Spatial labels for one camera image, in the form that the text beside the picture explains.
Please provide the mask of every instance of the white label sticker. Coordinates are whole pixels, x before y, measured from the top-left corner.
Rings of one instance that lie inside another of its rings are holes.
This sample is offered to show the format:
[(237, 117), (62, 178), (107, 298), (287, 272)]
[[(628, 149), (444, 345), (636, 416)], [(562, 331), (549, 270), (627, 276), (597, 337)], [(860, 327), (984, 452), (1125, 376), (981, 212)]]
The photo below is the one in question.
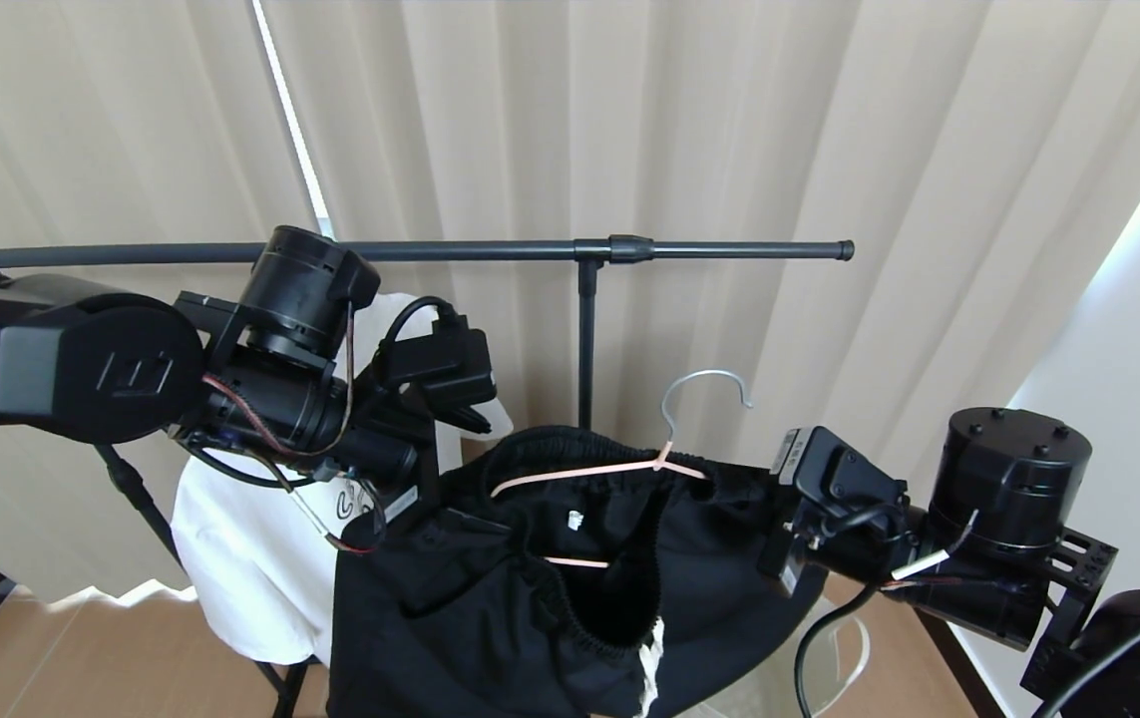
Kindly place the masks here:
[(410, 487), (410, 490), (407, 490), (401, 496), (398, 496), (397, 500), (393, 500), (391, 505), (388, 505), (388, 508), (383, 509), (384, 519), (386, 519), (389, 523), (392, 522), (398, 514), (406, 508), (410, 508), (410, 504), (414, 504), (415, 500), (418, 500), (418, 487)]
[(779, 484), (796, 483), (796, 467), (801, 463), (801, 456), (805, 456), (812, 435), (813, 426), (803, 426), (787, 432), (783, 446), (777, 450), (777, 458), (774, 458), (774, 466), (769, 470), (772, 474), (777, 475)]

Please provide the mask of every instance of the brown tile floor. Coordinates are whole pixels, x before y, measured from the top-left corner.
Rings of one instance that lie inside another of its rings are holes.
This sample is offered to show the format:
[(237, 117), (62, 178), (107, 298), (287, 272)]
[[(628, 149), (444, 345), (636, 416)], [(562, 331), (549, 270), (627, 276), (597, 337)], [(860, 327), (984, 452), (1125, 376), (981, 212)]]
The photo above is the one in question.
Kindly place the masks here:
[[(828, 593), (841, 602), (853, 590), (833, 580)], [(824, 718), (975, 715), (910, 610), (877, 598), (862, 618), (871, 664)], [(314, 667), (296, 717), (323, 718), (325, 700), (326, 674)], [(0, 718), (267, 718), (272, 704), (254, 664), (215, 639), (195, 603), (47, 607), (21, 590), (0, 609)]]

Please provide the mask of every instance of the beige curtain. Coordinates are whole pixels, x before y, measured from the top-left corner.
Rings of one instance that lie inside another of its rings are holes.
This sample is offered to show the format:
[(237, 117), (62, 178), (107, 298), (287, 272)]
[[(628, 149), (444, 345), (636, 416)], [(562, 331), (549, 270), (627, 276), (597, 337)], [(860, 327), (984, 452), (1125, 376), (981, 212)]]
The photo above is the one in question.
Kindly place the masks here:
[[(0, 246), (262, 242), (315, 227), (249, 3), (0, 1)], [(173, 300), (235, 300), (246, 267), (87, 269)], [(186, 455), (125, 447), (170, 513)], [(0, 570), (43, 598), (182, 572), (93, 450), (0, 429)]]
[[(821, 422), (929, 495), (1140, 199), (1140, 3), (266, 3), (349, 240), (857, 242), (834, 262), (606, 267), (598, 431), (769, 463)], [(0, 3), (0, 246), (314, 223), (246, 3)], [(570, 422), (570, 264), (388, 266), (488, 332), (519, 426)], [(245, 267), (97, 269), (171, 299)], [(182, 456), (128, 447), (163, 508)], [(40, 595), (181, 581), (93, 452), (0, 431), (0, 569)]]

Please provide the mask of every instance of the white t-shirt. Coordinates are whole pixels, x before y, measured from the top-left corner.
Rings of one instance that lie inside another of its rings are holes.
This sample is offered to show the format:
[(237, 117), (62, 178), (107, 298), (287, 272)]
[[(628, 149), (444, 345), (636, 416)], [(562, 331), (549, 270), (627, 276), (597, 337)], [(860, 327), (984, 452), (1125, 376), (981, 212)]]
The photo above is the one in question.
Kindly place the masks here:
[[(381, 294), (356, 313), (355, 367), (369, 364), (392, 319), (414, 300), (407, 294)], [(426, 335), (435, 318), (435, 309), (420, 309), (400, 336)], [(343, 367), (342, 354), (339, 365)], [(437, 423), (437, 463), (442, 472), (462, 465), (461, 436), (494, 440), (512, 431), (512, 419), (498, 400), (477, 410), (489, 421), (490, 433), (478, 435)], [(272, 479), (253, 458), (215, 455), (247, 474)], [(298, 495), (334, 536), (342, 536), (343, 527), (369, 508), (360, 488), (345, 479), (301, 487)], [(286, 491), (238, 482), (192, 458), (174, 495), (171, 532), (205, 621), (233, 651), (277, 664), (316, 654), (329, 664), (334, 548)]]

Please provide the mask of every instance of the clothes hanger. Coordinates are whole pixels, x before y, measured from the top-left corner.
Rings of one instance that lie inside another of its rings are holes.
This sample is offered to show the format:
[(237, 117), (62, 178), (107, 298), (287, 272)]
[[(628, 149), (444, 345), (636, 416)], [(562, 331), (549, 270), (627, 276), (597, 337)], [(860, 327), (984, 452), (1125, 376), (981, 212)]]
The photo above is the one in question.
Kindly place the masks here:
[[(662, 444), (662, 449), (658, 452), (656, 458), (649, 460), (629, 460), (629, 463), (625, 464), (606, 464), (604, 466), (571, 468), (571, 470), (565, 470), (565, 472), (547, 472), (545, 474), (534, 474), (530, 476), (508, 479), (508, 481), (502, 482), (497, 487), (494, 487), (494, 490), (490, 492), (490, 498), (494, 499), (494, 497), (502, 493), (502, 491), (510, 490), (510, 488), (512, 487), (531, 484), (534, 482), (535, 483), (552, 482), (556, 481), (556, 479), (569, 479), (573, 476), (593, 476), (597, 474), (634, 472), (635, 470), (638, 468), (652, 468), (653, 472), (657, 472), (660, 468), (669, 468), (671, 470), (671, 472), (684, 474), (686, 476), (706, 479), (707, 475), (700, 472), (700, 470), (682, 466), (679, 464), (674, 464), (671, 463), (671, 460), (666, 459), (668, 458), (668, 455), (671, 452), (671, 446), (675, 444), (675, 417), (671, 417), (671, 413), (668, 410), (668, 408), (666, 408), (666, 405), (671, 399), (671, 394), (675, 392), (675, 390), (677, 390), (679, 385), (683, 385), (684, 382), (687, 382), (697, 377), (707, 377), (707, 376), (722, 376), (722, 377), (730, 377), (730, 380), (733, 380), (735, 383), (738, 383), (738, 400), (742, 401), (742, 405), (746, 406), (747, 409), (752, 409), (755, 405), (751, 403), (751, 400), (747, 399), (747, 382), (742, 381), (742, 377), (739, 377), (738, 374), (725, 369), (701, 369), (698, 372), (685, 374), (685, 376), (679, 377), (675, 382), (671, 382), (670, 385), (666, 387), (666, 391), (662, 394), (662, 401), (659, 403), (659, 411), (662, 414), (662, 419), (666, 422), (666, 427), (668, 427), (668, 433), (666, 433), (666, 443)], [(608, 569), (610, 566), (610, 563), (608, 561), (593, 561), (588, 558), (564, 558), (560, 557), (560, 555), (544, 555), (543, 558), (546, 560), (548, 563), (561, 564), (561, 566), (579, 566), (584, 569)]]

